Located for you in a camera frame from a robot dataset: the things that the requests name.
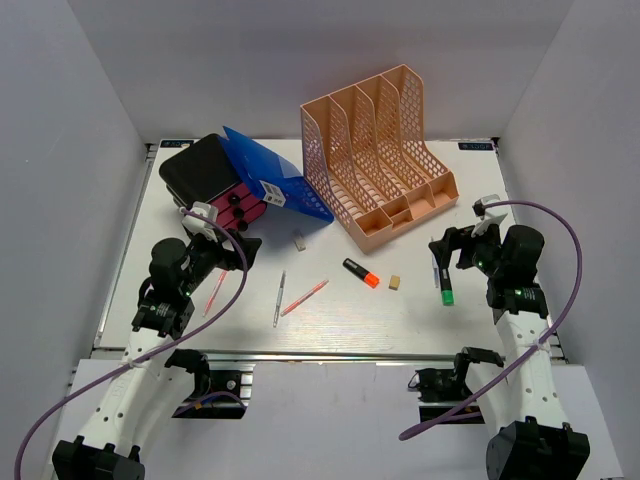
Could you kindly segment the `pink clear pen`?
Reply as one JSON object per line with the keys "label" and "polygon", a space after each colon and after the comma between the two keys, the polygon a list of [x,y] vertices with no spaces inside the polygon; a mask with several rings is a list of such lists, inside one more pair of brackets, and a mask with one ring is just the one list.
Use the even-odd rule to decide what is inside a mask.
{"label": "pink clear pen", "polygon": [[219,277],[218,277],[218,279],[217,279],[217,281],[216,281],[216,283],[215,283],[215,285],[214,285],[214,287],[212,289],[212,292],[211,292],[211,294],[210,294],[210,296],[209,296],[209,298],[208,298],[208,300],[206,302],[206,305],[205,305],[205,307],[203,309],[203,312],[202,312],[202,317],[203,318],[205,318],[208,315],[209,311],[211,310],[211,308],[212,308],[212,306],[214,304],[214,301],[215,301],[215,299],[216,299],[216,297],[217,297],[217,295],[218,295],[218,293],[219,293],[219,291],[221,289],[221,286],[224,283],[224,280],[225,280],[225,278],[227,276],[227,273],[228,272],[225,271],[225,270],[221,271],[221,273],[220,273],[220,275],[219,275]]}

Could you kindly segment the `clear grey pen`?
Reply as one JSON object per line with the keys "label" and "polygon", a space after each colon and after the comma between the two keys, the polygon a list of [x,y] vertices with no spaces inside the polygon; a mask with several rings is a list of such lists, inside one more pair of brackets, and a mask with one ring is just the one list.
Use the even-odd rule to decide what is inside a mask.
{"label": "clear grey pen", "polygon": [[275,311],[274,311],[274,316],[272,321],[272,327],[274,329],[277,328],[279,318],[280,318],[281,304],[283,300],[284,288],[286,283],[286,275],[287,275],[286,270],[283,270],[280,277],[280,282],[279,282],[279,287],[278,287],[276,302],[275,302]]}

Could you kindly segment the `blue plastic folder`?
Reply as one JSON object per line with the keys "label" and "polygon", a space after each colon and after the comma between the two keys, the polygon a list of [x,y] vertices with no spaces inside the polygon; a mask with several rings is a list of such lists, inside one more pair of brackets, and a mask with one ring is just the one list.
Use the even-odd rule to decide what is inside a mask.
{"label": "blue plastic folder", "polygon": [[220,143],[254,196],[270,205],[334,221],[324,201],[291,162],[230,127],[224,126],[224,132],[226,137]]}

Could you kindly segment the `orange clear pen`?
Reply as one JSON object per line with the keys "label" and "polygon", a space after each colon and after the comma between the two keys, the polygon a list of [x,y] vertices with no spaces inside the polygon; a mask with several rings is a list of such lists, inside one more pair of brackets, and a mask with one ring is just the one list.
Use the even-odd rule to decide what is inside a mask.
{"label": "orange clear pen", "polygon": [[329,280],[325,279],[325,280],[319,282],[318,284],[316,284],[308,292],[303,294],[301,297],[299,297],[294,302],[292,302],[290,305],[288,305],[284,310],[282,310],[280,312],[281,316],[284,317],[284,316],[288,315],[289,313],[291,313],[293,310],[298,308],[300,305],[302,305],[304,302],[306,302],[309,298],[311,298],[313,295],[315,295],[317,292],[319,292],[321,289],[323,289],[328,283],[329,283]]}

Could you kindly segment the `black pink drawer unit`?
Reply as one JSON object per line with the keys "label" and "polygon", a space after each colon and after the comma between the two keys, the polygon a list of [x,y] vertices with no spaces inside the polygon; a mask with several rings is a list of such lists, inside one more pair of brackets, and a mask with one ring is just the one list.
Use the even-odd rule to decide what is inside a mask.
{"label": "black pink drawer unit", "polygon": [[215,133],[162,162],[159,175],[178,206],[212,205],[218,210],[216,222],[224,228],[245,232],[267,209],[236,172]]}

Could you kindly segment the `peach plastic file organizer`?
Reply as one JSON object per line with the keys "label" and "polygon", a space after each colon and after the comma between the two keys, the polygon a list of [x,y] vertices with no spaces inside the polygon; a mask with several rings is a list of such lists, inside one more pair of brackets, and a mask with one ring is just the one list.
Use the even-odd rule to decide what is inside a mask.
{"label": "peach plastic file organizer", "polygon": [[454,173],[424,138],[424,83],[405,64],[303,104],[303,175],[364,253],[452,208]]}

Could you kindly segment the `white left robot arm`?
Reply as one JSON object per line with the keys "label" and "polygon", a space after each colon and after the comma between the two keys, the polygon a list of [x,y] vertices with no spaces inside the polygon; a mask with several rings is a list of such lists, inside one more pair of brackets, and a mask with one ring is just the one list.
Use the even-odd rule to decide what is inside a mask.
{"label": "white left robot arm", "polygon": [[209,392],[212,377],[205,356],[174,343],[194,312],[192,294],[214,269],[253,265],[261,239],[236,231],[229,235],[237,244],[232,250],[210,233],[154,245],[120,362],[124,370],[109,380],[75,439],[56,445],[52,463],[58,478],[144,478],[143,460],[159,431],[185,400]]}

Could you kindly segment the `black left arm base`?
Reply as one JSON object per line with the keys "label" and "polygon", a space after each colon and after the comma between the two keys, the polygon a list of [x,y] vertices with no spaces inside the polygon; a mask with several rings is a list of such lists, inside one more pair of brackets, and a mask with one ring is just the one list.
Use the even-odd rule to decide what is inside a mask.
{"label": "black left arm base", "polygon": [[192,393],[174,413],[174,418],[240,420],[247,409],[253,373],[248,369],[212,366],[206,355],[196,350],[176,350],[166,367],[186,371]]}

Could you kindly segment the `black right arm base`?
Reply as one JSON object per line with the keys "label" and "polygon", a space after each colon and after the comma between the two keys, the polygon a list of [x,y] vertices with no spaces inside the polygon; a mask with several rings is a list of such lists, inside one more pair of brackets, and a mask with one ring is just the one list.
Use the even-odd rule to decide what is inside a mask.
{"label": "black right arm base", "polygon": [[464,347],[456,354],[450,368],[424,368],[416,370],[407,384],[410,391],[419,393],[420,421],[426,422],[443,414],[448,408],[466,398],[472,392],[465,381],[470,365],[490,364],[504,366],[502,357],[492,350]]}

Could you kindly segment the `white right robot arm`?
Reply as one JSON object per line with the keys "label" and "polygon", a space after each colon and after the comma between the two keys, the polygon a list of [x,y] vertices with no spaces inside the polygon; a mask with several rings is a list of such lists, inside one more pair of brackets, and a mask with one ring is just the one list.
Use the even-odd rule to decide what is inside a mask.
{"label": "white right robot arm", "polygon": [[515,225],[451,227],[429,248],[440,284],[450,283],[449,265],[477,268],[487,278],[487,304],[504,353],[466,347],[457,354],[446,385],[461,397],[477,396],[490,432],[486,472],[490,479],[576,479],[590,455],[586,434],[575,431],[552,373],[545,334],[548,308],[536,283],[544,248],[537,230]]}

